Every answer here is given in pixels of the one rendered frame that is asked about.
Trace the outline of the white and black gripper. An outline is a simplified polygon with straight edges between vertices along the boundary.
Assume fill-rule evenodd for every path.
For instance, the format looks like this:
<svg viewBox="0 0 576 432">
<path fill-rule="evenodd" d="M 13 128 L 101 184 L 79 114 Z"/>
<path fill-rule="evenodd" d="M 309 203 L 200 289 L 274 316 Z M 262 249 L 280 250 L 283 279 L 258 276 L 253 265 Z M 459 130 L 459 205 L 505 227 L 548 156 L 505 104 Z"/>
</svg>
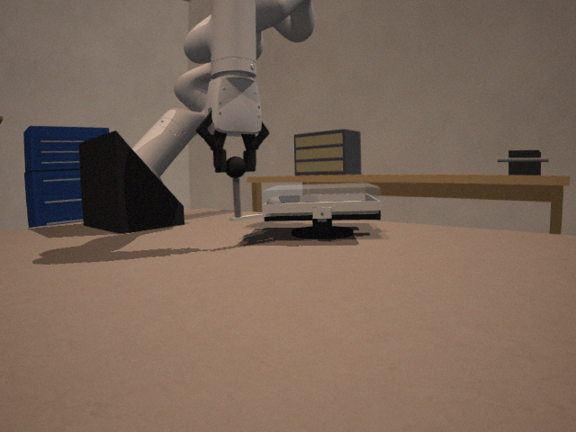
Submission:
<svg viewBox="0 0 576 432">
<path fill-rule="evenodd" d="M 223 87 L 225 90 L 222 90 Z M 227 171 L 226 149 L 223 149 L 226 136 L 242 137 L 246 148 L 243 152 L 246 172 L 255 172 L 256 150 L 269 135 L 269 131 L 262 123 L 259 93 L 254 78 L 226 75 L 210 81 L 204 120 L 196 132 L 213 150 L 216 173 Z"/>
</svg>

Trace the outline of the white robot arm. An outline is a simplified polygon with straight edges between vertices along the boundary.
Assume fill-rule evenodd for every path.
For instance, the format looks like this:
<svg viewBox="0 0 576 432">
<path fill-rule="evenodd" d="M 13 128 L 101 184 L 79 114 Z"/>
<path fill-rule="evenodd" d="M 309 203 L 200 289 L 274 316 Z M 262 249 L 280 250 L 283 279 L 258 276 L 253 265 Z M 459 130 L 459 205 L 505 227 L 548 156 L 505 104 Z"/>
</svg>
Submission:
<svg viewBox="0 0 576 432">
<path fill-rule="evenodd" d="M 181 75 L 174 87 L 176 97 L 191 111 L 168 110 L 132 148 L 161 182 L 162 174 L 198 134 L 211 79 L 256 77 L 257 59 L 264 48 L 263 30 L 274 27 L 292 42 L 311 36 L 315 12 L 312 0 L 304 1 L 212 0 L 211 15 L 193 27 L 184 40 L 185 55 L 204 65 Z"/>
</svg>

